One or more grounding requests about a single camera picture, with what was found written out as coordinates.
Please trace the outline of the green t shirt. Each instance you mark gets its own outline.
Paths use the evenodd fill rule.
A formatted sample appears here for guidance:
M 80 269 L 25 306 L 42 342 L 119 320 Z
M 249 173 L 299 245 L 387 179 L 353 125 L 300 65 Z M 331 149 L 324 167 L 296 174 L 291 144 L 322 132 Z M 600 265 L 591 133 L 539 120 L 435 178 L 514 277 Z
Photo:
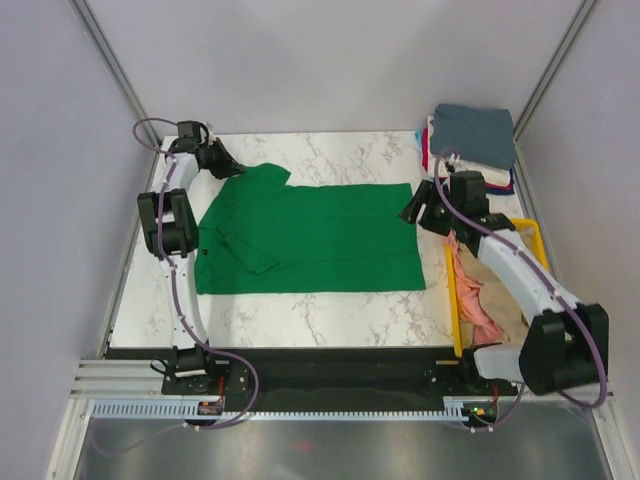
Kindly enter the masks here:
M 420 291 L 410 185 L 294 186 L 265 163 L 227 180 L 199 223 L 200 295 Z

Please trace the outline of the pink t shirt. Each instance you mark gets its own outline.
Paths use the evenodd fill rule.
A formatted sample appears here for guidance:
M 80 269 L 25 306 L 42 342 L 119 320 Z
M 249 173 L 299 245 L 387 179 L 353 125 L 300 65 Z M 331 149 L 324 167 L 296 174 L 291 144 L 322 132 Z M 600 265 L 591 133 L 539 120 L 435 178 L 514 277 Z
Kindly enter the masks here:
M 473 326 L 475 345 L 497 342 L 504 331 L 487 314 L 480 302 L 482 284 L 470 277 L 464 270 L 460 244 L 453 232 L 447 236 L 446 245 L 451 249 L 453 260 L 456 301 L 461 318 Z

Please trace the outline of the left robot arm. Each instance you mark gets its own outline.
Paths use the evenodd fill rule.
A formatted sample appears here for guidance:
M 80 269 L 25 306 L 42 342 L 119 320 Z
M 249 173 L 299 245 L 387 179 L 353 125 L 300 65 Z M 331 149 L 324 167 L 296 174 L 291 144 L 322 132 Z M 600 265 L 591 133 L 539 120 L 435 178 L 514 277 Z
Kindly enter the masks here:
M 164 124 L 177 130 L 167 148 L 153 145 L 166 166 L 152 190 L 137 197 L 142 234 L 167 284 L 172 314 L 171 351 L 151 367 L 163 376 L 162 393 L 210 394 L 224 378 L 210 351 L 198 305 L 195 261 L 200 244 L 198 224 L 188 192 L 202 172 L 217 180 L 237 177 L 246 167 L 228 152 L 209 127 L 196 120 Z

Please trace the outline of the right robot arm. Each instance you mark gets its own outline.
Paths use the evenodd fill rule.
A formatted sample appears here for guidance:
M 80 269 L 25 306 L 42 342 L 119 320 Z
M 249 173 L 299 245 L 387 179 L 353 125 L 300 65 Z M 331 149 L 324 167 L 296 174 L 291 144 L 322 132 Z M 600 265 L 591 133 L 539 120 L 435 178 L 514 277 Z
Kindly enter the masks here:
M 609 317 L 564 288 L 536 259 L 514 221 L 489 209 L 478 171 L 449 182 L 423 180 L 400 218 L 432 233 L 454 234 L 507 289 L 529 324 L 522 345 L 480 346 L 458 368 L 458 381 L 477 394 L 494 379 L 526 385 L 536 395 L 566 394 L 596 384 L 607 394 Z

